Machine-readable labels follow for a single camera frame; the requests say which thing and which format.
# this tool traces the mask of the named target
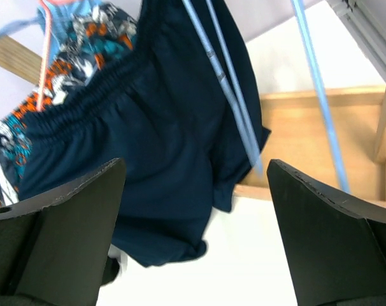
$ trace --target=white wall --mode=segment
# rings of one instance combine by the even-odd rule
[[[326,88],[384,84],[327,2],[306,11]],[[247,43],[260,93],[313,90],[295,18]]]
[[[138,16],[141,0],[111,1]],[[245,27],[243,13],[232,1],[229,0],[232,14],[239,19],[243,31],[247,31],[251,23],[248,21]],[[13,18],[33,17],[37,5],[35,0],[0,1],[0,27]],[[274,14],[274,11],[269,10],[268,14]],[[326,87],[383,84],[325,1],[312,6],[306,14]],[[39,27],[32,26],[12,37],[37,54],[41,53],[43,36]],[[250,41],[247,47],[261,93],[313,89],[295,18]],[[0,68],[0,118],[17,106],[31,89],[31,84]]]

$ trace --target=pink hanger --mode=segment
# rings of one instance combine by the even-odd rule
[[[77,0],[48,0],[52,5],[62,5],[62,4],[69,4],[76,2]],[[50,40],[52,37],[52,13],[50,12],[50,9],[46,5],[46,0],[39,0],[39,3],[41,7],[46,12],[46,33],[45,33],[45,40],[43,43],[43,60],[41,62],[41,70],[40,70],[40,81],[39,81],[39,94],[38,94],[38,100],[36,103],[36,109],[38,112],[41,112],[43,107],[43,96],[44,96],[44,90],[45,90],[45,82],[46,82],[46,71],[47,71],[47,65],[48,65],[48,55],[50,52]]]

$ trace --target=clothes drying rack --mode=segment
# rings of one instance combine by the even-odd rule
[[[260,96],[263,123],[273,131],[261,155],[263,163],[281,159],[317,180],[386,207],[386,86],[325,90],[303,3],[291,1],[316,91]],[[0,40],[2,68],[36,84],[40,63],[38,55],[15,40]],[[266,167],[262,177],[249,173],[235,193],[270,200],[265,171]]]

